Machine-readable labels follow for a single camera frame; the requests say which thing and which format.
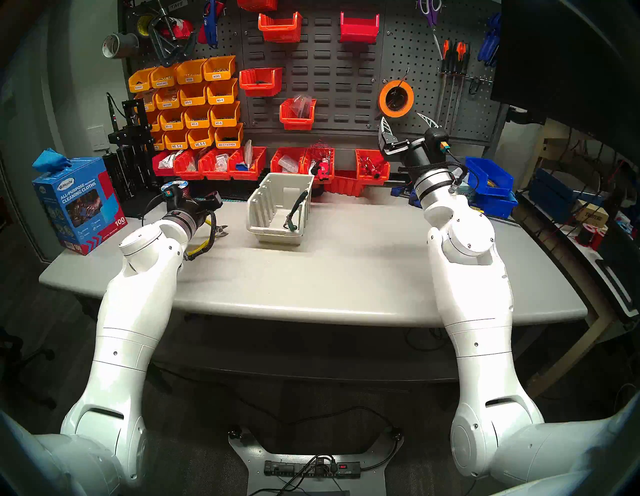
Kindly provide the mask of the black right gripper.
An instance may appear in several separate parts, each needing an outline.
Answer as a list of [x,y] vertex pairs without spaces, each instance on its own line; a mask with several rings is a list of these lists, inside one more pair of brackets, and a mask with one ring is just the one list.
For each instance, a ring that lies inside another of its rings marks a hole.
[[[432,118],[415,111],[430,129],[440,129],[440,125]],[[386,116],[382,116],[378,128],[378,145],[385,161],[399,163],[407,172],[424,172],[431,168],[443,167],[444,155],[428,150],[424,138],[408,141],[393,135]]]

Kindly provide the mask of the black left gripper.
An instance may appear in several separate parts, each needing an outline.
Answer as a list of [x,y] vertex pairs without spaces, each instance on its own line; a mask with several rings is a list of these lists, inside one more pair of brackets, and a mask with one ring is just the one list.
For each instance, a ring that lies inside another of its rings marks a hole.
[[223,199],[218,191],[212,191],[205,196],[196,196],[195,199],[190,195],[183,196],[175,200],[174,209],[180,210],[193,218],[194,223],[204,224],[210,212],[215,212],[222,208]]

